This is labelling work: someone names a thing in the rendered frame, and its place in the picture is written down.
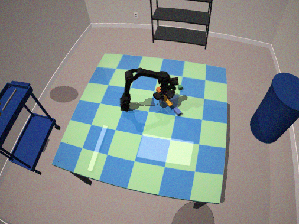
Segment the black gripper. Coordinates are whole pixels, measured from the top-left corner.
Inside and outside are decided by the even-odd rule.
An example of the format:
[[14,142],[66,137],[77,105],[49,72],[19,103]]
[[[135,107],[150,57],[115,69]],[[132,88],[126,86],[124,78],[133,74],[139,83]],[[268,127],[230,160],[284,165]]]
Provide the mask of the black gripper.
[[[160,85],[160,87],[161,87],[161,85]],[[162,88],[161,87],[161,89],[160,89],[160,91],[161,92],[155,92],[154,94],[153,94],[153,97],[155,97],[155,99],[156,100],[160,100],[161,98],[164,100],[164,91],[166,91],[166,90],[168,90],[168,89],[172,89],[172,90],[176,90],[176,87],[175,86],[171,86],[171,85],[168,85],[168,88]]]

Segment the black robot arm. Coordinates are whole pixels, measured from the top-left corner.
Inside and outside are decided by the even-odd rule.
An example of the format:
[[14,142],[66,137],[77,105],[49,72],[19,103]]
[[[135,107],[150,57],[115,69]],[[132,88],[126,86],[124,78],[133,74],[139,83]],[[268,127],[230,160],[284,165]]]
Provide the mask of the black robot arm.
[[[133,77],[133,73],[137,73]],[[168,85],[170,84],[171,86],[179,85],[178,83],[178,78],[170,78],[170,75],[167,74],[165,71],[160,71],[160,72],[155,72],[151,70],[146,70],[142,68],[137,68],[137,69],[130,69],[125,72],[125,88],[124,88],[124,93],[122,94],[122,97],[120,98],[120,106],[121,106],[121,111],[128,111],[129,109],[129,103],[131,101],[131,96],[129,94],[130,90],[130,85],[131,83],[136,80],[137,78],[141,76],[146,76],[146,77],[152,77],[158,79],[158,83],[161,84],[162,88],[168,88]],[[170,88],[166,91],[164,91],[164,95],[168,97],[168,99],[171,99],[174,95],[176,95],[175,90],[171,90]]]

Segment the orange long bar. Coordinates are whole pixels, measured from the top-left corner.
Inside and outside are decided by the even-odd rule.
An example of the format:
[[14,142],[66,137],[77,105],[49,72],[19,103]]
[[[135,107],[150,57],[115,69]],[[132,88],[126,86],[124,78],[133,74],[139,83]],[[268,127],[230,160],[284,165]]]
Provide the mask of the orange long bar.
[[[160,87],[158,87],[158,88],[156,88],[156,92],[161,92],[160,91]],[[168,99],[168,97],[166,97],[166,95],[164,95],[165,97],[164,97],[164,101],[166,102],[166,104],[170,107],[170,106],[172,106],[173,105],[173,103]]]

